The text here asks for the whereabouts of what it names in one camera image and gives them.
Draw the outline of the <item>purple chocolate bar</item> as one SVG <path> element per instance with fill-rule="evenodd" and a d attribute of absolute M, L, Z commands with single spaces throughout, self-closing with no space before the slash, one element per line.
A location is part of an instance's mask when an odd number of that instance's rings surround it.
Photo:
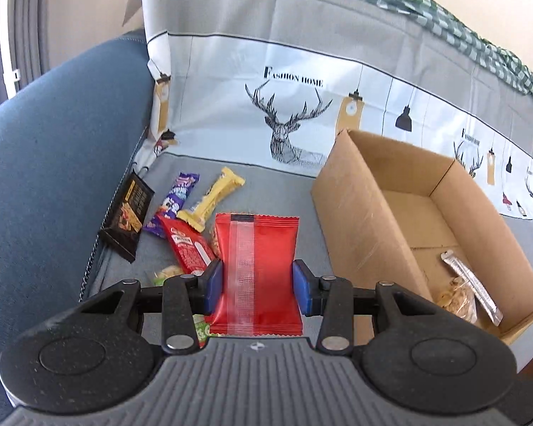
<path fill-rule="evenodd" d="M 166 237 L 165 227 L 162 225 L 161 217 L 166 219 L 175 219 L 178 212 L 185 205 L 191 190 L 199 182 L 198 173 L 180 172 L 168 190 L 165 199 L 158 206 L 158 209 L 152 218 L 143 227 L 143 230 L 149 234 L 164 239 Z"/>

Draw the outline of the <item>yellow wafer bar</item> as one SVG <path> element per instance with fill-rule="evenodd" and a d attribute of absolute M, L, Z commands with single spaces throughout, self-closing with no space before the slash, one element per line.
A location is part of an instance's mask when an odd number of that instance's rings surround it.
<path fill-rule="evenodd" d="M 202 233 L 206 222 L 215 211 L 216 206 L 235 190 L 243 187 L 245 180 L 235 174 L 227 166 L 222 167 L 221 173 L 203 197 L 190 209 L 178 211 L 177 217 L 184 221 L 196 232 Z"/>

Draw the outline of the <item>black chocolate package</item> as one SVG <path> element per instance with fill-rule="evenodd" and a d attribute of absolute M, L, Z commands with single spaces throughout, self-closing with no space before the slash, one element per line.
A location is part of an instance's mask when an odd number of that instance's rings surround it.
<path fill-rule="evenodd" d="M 136 250 L 154 190 L 134 171 L 117 193 L 108 219 L 99 231 L 100 239 L 128 263 L 135 261 Z"/>

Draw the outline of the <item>round cake green label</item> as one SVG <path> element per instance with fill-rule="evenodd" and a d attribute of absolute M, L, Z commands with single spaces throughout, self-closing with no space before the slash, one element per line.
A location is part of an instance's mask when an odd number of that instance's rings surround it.
<path fill-rule="evenodd" d="M 203 347 L 211 336 L 211 325 L 208 322 L 208 317 L 203 315 L 194 315 L 192 318 L 199 346 Z"/>

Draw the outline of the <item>red snack pouch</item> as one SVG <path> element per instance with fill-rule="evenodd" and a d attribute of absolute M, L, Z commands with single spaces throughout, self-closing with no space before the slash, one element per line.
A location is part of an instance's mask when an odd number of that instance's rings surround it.
<path fill-rule="evenodd" d="M 208 318 L 213 335 L 302 335 L 302 317 L 292 284 L 298 228 L 297 217 L 215 216 L 223 290 Z"/>

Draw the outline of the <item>brown cardboard box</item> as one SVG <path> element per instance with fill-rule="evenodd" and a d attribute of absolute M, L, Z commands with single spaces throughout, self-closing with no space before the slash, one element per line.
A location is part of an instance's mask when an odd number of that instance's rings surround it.
<path fill-rule="evenodd" d="M 353 286 L 395 282 L 436 300 L 470 267 L 502 312 L 479 327 L 506 343 L 533 323 L 533 269 L 520 244 L 459 162 L 417 146 L 345 130 L 312 187 L 333 272 Z"/>

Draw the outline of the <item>deer print sofa cover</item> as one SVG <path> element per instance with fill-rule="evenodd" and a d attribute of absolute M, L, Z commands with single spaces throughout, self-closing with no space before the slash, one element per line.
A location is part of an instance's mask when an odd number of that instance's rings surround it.
<path fill-rule="evenodd" d="M 344 129 L 456 159 L 533 220 L 533 99 L 362 0 L 141 0 L 162 153 L 317 175 Z"/>

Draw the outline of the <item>red tube snack pack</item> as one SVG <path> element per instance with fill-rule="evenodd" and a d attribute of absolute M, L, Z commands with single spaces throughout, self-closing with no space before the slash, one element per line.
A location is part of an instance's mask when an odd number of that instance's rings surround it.
<path fill-rule="evenodd" d="M 162 214 L 157 218 L 181 269 L 188 274 L 202 275 L 215 259 L 208 241 L 181 219 Z"/>

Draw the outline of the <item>clear bag of crackers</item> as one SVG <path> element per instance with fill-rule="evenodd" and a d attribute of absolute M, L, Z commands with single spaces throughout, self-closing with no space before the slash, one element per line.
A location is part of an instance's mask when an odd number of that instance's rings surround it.
<path fill-rule="evenodd" d="M 454 277 L 435 303 L 447 312 L 475 324 L 478 321 L 475 293 L 470 284 L 462 277 Z"/>

